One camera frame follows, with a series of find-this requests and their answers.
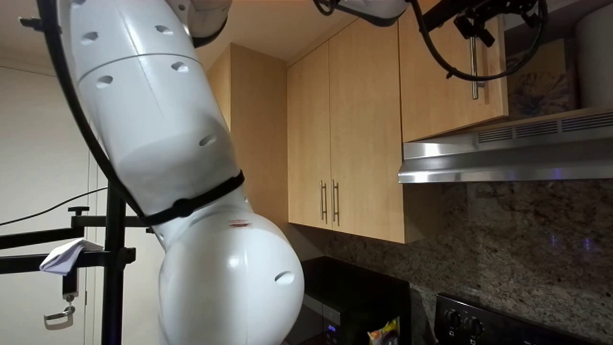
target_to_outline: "metal pole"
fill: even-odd
[[[126,201],[121,197],[115,186],[109,186],[105,251],[109,251],[111,255],[103,268],[102,345],[121,345],[125,213]]]

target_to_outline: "cabinet handle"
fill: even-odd
[[[331,182],[331,222],[341,224],[341,188],[339,182]]]
[[[322,220],[328,224],[328,184],[320,182],[320,209]]]
[[[477,38],[471,36],[469,38],[469,48],[467,48],[467,53],[469,53],[469,63],[471,63],[471,73],[477,75],[479,73],[479,53],[477,53]],[[479,99],[479,88],[483,88],[485,82],[481,80],[473,80],[471,82],[471,99]]]

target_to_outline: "granite backsplash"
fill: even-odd
[[[613,343],[613,182],[448,184],[441,193],[444,226],[408,245],[314,228],[291,228],[289,239],[303,259],[408,280],[414,343],[427,343],[441,291]]]

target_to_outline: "black metal stand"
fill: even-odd
[[[136,249],[125,247],[126,226],[144,228],[136,216],[125,216],[126,203],[121,193],[109,186],[107,216],[80,214],[88,207],[71,207],[75,211],[71,228],[38,230],[27,234],[0,236],[0,249],[82,237],[84,226],[105,226],[105,247],[100,253],[80,253],[75,270],[86,266],[103,266],[103,306],[102,306],[102,345],[121,345],[123,333],[123,274],[125,266],[136,260]],[[38,272],[46,253],[0,257],[0,274]]]

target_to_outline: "black band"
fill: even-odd
[[[195,209],[207,205],[207,203],[213,203],[215,199],[234,191],[236,188],[239,188],[241,184],[245,182],[245,176],[243,172],[224,180],[222,184],[215,186],[213,190],[193,197],[193,199],[176,199],[172,203],[170,209],[165,209],[161,213],[155,213],[155,214],[146,214],[142,216],[142,220],[149,226],[155,226],[155,224],[161,224],[161,222],[169,222],[172,218],[178,218],[178,216],[188,216],[192,214]]]

